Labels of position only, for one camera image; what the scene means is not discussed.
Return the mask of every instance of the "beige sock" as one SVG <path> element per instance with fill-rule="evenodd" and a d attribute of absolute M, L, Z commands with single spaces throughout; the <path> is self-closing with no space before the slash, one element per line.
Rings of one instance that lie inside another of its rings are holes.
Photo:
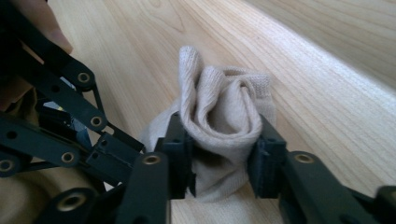
<path fill-rule="evenodd" d="M 180 50 L 178 78 L 179 99 L 150 123 L 141 141 L 152 151 L 165 135 L 170 116 L 179 111 L 184 128 L 200 148 L 192 163 L 197 199 L 224 199 L 248 180 L 246 161 L 262 131 L 259 114 L 275 124 L 270 79 L 238 67 L 203 68 L 193 47 Z"/>

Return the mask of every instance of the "wooden floor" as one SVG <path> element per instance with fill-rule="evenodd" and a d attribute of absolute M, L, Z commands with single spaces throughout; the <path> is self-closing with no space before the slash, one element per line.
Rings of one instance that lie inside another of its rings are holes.
<path fill-rule="evenodd" d="M 251 4 L 241 0 L 49 3 L 74 46 L 72 55 L 96 74 L 109 120 L 128 134 L 138 137 L 177 97 L 178 50 L 193 45 L 206 64 L 271 74 L 276 128 L 289 150 L 315 153 L 344 185 L 370 196 L 379 186 L 396 185 L 395 87 L 370 70 L 342 61 L 343 57 L 297 35 Z M 391 48 L 389 53 L 395 56 Z M 394 60 L 386 63 L 396 66 Z M 185 200 L 172 205 L 173 223 L 282 220 L 277 200 L 256 200 L 248 186 L 224 202 Z"/>

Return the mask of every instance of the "beige cloth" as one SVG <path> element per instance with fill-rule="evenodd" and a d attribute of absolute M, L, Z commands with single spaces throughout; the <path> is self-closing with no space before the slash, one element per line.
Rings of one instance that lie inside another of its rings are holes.
<path fill-rule="evenodd" d="M 269 76 L 238 67 L 203 68 L 193 47 L 179 53 L 180 97 L 142 132 L 147 151 L 164 137 L 173 113 L 201 150 L 193 160 L 197 199 L 215 202 L 241 188 L 248 180 L 246 161 L 262 131 L 259 114 L 273 125 L 275 106 Z"/>
<path fill-rule="evenodd" d="M 8 114 L 37 125 L 35 91 L 28 91 Z M 52 168 L 0 178 L 0 223 L 29 224 L 49 200 L 72 188 L 91 188 L 85 175 L 76 169 Z"/>

